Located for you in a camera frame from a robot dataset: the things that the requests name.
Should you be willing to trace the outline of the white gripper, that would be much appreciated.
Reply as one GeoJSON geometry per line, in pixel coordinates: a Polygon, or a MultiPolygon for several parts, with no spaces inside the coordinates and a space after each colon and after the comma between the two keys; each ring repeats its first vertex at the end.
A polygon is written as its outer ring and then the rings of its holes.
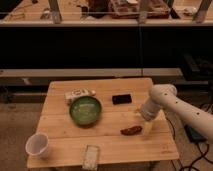
{"type": "Polygon", "coordinates": [[[161,107],[155,103],[151,98],[148,98],[144,104],[141,105],[140,114],[146,120],[142,125],[142,134],[148,135],[152,130],[153,122],[157,116],[161,107]]]}

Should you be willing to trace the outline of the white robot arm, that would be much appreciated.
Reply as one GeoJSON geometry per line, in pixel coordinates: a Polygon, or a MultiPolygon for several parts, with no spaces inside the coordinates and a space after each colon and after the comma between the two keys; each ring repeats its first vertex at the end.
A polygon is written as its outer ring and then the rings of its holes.
{"type": "Polygon", "coordinates": [[[148,122],[154,120],[164,108],[177,114],[189,126],[213,143],[213,115],[177,97],[172,84],[155,84],[149,90],[149,97],[141,106],[141,116],[148,122]]]}

